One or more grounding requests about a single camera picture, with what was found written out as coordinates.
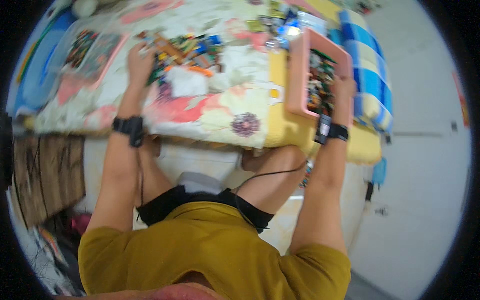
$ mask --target purple flower pattern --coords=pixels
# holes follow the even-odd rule
[[[250,3],[251,5],[263,5],[264,2],[263,0],[247,0],[248,3]]]
[[[256,115],[245,112],[235,115],[230,127],[236,135],[250,137],[260,130],[260,120]]]

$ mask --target black wrist strap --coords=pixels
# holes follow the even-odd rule
[[[130,146],[139,148],[143,144],[144,119],[142,117],[131,117],[129,119],[115,118],[112,128],[116,132],[120,132],[130,136]]]
[[[348,128],[346,126],[333,123],[330,125],[327,138],[340,139],[346,142],[348,140]]]

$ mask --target pink plastic tray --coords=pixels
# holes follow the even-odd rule
[[[310,28],[290,42],[290,64],[288,97],[285,108],[288,112],[317,119],[318,114],[307,109],[307,83],[310,70],[310,49],[317,49],[335,60],[335,75],[353,76],[352,57],[328,38],[321,36]],[[350,100],[350,122],[353,123],[353,98]]]

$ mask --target green lego piece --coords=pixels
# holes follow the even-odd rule
[[[320,55],[321,58],[323,58],[324,60],[328,60],[328,61],[331,61],[332,63],[337,63],[336,61],[334,61],[330,56],[326,55],[325,53],[322,53],[316,49],[311,49],[313,52],[315,52],[316,54]]]

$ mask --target blue checkered blanket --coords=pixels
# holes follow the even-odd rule
[[[358,85],[354,117],[380,133],[391,133],[392,92],[382,48],[363,17],[344,10],[339,13],[340,32],[333,31],[337,43],[352,56],[353,74]]]

